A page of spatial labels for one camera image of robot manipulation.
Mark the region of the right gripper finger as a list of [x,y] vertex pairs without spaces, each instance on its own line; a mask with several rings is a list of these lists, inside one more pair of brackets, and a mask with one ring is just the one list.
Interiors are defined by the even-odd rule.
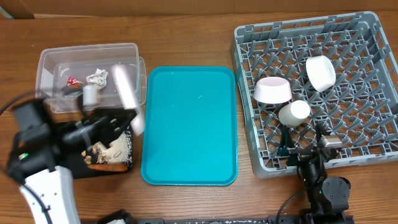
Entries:
[[295,144],[290,136],[289,129],[286,125],[283,125],[280,143],[278,146],[278,155],[288,156],[290,154],[290,150],[294,149],[295,149]]
[[322,137],[322,136],[329,136],[330,133],[326,130],[326,128],[319,122],[316,123],[315,125],[315,132],[316,132],[316,137]]

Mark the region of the white cup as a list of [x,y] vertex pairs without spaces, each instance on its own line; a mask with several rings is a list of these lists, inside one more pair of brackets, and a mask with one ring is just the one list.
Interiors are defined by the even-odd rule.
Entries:
[[306,101],[296,100],[279,110],[278,119],[288,128],[295,128],[306,120],[310,112],[310,106]]

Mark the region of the orange carrot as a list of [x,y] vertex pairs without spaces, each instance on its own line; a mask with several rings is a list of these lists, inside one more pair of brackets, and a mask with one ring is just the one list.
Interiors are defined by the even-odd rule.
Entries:
[[106,172],[125,172],[129,167],[125,164],[90,164],[88,168]]

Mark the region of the white plate with peanut shells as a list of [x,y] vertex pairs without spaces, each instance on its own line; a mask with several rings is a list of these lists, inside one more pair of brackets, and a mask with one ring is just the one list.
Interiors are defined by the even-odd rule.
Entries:
[[116,64],[112,66],[111,71],[123,108],[125,110],[136,111],[136,116],[132,119],[130,124],[134,134],[139,136],[145,130],[145,121],[142,107],[134,93],[134,87],[130,82],[127,70],[123,65]]

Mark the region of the white tissue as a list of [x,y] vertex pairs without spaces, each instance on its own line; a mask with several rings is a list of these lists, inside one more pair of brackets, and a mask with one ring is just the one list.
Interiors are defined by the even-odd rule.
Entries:
[[108,72],[106,70],[96,69],[95,73],[86,77],[89,85],[96,85],[98,89],[103,89],[107,84]]

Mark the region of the red snack wrapper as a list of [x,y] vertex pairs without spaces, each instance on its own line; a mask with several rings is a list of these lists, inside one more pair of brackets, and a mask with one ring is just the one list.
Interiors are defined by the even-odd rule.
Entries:
[[82,84],[83,83],[81,81],[79,81],[73,77],[70,77],[67,81],[67,87],[69,87],[69,88],[79,88],[82,86]]

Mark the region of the pink shallow bowl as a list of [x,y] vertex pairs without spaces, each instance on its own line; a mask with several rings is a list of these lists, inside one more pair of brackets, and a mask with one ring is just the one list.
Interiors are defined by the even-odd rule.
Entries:
[[292,99],[290,83],[280,77],[262,78],[256,83],[253,97],[266,104],[285,103]]

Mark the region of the white bowl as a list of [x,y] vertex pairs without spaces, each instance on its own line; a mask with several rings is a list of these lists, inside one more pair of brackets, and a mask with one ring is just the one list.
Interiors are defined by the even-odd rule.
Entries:
[[335,85],[336,73],[328,57],[324,55],[309,57],[305,68],[308,79],[317,92],[323,92]]

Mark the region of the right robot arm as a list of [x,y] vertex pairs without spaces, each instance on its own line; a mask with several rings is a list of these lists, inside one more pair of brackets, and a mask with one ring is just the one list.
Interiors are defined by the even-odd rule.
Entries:
[[[279,208],[276,223],[353,223],[352,217],[346,217],[349,209],[351,184],[344,177],[329,177],[325,163],[336,158],[342,150],[342,141],[331,135],[321,124],[316,124],[316,143],[304,149],[295,147],[286,125],[282,127],[282,137],[277,155],[287,156],[288,166],[295,166],[303,190],[288,198]],[[309,207],[302,209],[293,220],[282,218],[287,204],[299,195],[306,193]]]

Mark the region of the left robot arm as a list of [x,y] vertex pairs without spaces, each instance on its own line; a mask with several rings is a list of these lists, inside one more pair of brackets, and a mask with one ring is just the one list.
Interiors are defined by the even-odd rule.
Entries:
[[128,130],[142,113],[132,87],[119,85],[122,108],[97,108],[87,115],[95,91],[77,88],[80,121],[56,123],[44,99],[23,103],[19,95],[1,111],[11,108],[19,125],[4,172],[20,186],[36,223],[80,223],[73,196],[74,178],[123,174],[129,166],[87,164],[82,152],[97,142],[108,146]]

